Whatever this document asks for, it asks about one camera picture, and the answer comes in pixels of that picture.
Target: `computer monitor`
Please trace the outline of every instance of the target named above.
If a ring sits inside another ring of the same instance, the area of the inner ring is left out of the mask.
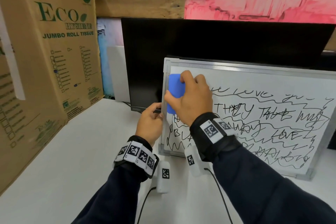
[[[333,24],[122,18],[131,109],[162,100],[167,56],[320,70]]]

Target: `white desk surface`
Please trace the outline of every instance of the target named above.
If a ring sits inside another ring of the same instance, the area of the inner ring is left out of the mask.
[[[107,180],[116,154],[135,133],[139,117],[124,103],[102,99],[70,120],[0,197],[0,223],[71,223]],[[184,158],[160,159],[170,162],[171,192],[151,192],[140,223],[229,223],[210,175],[192,177]],[[311,182],[293,181],[336,209],[336,151],[325,150],[316,170]],[[150,186],[151,180],[141,184],[137,216]],[[224,196],[233,223],[242,223]]]

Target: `checkbox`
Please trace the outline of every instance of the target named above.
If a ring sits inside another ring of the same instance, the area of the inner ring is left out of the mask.
[[[12,140],[14,137],[15,137],[14,132],[11,132],[11,133],[8,134],[8,138],[9,138],[10,140]]]
[[[2,127],[6,127],[7,125],[9,124],[8,120],[7,119],[4,119],[2,122],[1,122],[1,125]]]
[[[5,128],[5,132],[8,134],[9,132],[12,132],[12,127],[11,126],[7,126]]]

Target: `cardboard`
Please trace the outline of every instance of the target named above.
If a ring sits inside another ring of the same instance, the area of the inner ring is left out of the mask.
[[[101,98],[95,0],[0,0],[0,194]]]

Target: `qr-like marker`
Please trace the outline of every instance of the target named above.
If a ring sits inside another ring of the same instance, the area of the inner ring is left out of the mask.
[[[128,154],[131,154],[131,155],[133,155],[133,156],[136,156],[136,155],[138,155],[139,150],[140,150],[139,147],[136,147],[136,146],[134,146],[134,145],[131,145],[131,147],[129,148],[129,150],[128,150],[127,153],[128,153]]]
[[[153,169],[154,168],[154,160],[151,157],[148,157],[147,165]]]
[[[231,129],[231,127],[223,121],[218,122],[218,124],[224,129]]]
[[[122,147],[121,150],[120,150],[119,153],[118,153],[118,156],[124,154],[125,151],[126,151],[126,149],[127,149],[127,147],[128,147],[128,145]]]
[[[169,169],[162,168],[162,178],[169,179]]]
[[[193,164],[195,164],[192,155],[187,156],[187,160],[188,160],[188,163],[189,163],[190,166],[193,165]]]
[[[145,153],[143,150],[141,150],[138,158],[139,158],[142,162],[145,162],[145,163],[146,163],[147,158],[148,158],[148,154]]]
[[[207,134],[209,138],[211,138],[218,133],[218,130],[215,128],[213,124],[211,124],[210,126],[204,129],[204,132]]]

